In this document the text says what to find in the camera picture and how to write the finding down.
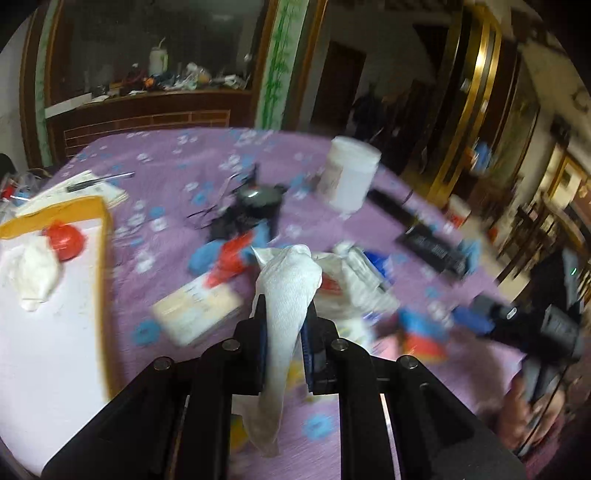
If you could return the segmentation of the person's right hand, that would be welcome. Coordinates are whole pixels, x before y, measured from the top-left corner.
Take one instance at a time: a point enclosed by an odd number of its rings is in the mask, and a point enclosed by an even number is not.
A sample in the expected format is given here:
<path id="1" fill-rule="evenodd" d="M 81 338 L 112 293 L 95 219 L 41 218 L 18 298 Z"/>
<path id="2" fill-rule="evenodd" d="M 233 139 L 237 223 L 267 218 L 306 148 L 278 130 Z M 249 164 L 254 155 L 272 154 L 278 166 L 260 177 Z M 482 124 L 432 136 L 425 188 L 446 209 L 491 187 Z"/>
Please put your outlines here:
<path id="1" fill-rule="evenodd" d="M 555 426 L 565 406 L 565 392 L 559 388 L 546 394 L 534 406 L 525 397 L 522 372 L 515 375 L 497 417 L 496 433 L 504 446 L 516 452 L 523 444 L 533 448 Z"/>

